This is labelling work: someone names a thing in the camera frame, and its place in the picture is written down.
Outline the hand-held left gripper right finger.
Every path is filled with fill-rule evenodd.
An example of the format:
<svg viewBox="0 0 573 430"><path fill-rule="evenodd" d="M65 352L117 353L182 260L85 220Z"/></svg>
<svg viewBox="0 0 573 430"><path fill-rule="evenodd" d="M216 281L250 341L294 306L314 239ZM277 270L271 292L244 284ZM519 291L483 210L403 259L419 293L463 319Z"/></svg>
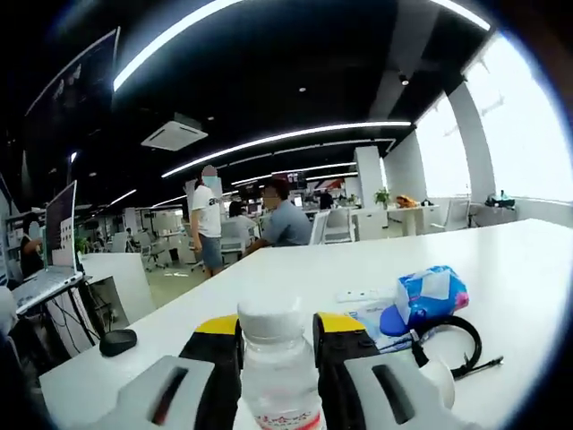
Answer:
<svg viewBox="0 0 573 430"><path fill-rule="evenodd" d="M312 324L318 390L328 429L471 429L451 411L453 375L440 360L424 365L381 354L364 326L318 312Z"/></svg>

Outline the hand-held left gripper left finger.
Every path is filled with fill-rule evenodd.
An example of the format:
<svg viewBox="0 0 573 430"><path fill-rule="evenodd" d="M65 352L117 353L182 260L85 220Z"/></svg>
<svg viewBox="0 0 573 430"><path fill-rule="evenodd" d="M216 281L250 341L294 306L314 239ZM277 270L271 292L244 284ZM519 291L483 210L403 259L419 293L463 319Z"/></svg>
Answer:
<svg viewBox="0 0 573 430"><path fill-rule="evenodd" d="M196 328L178 357L164 356L127 383L102 429L231 429L241 397L238 316Z"/></svg>

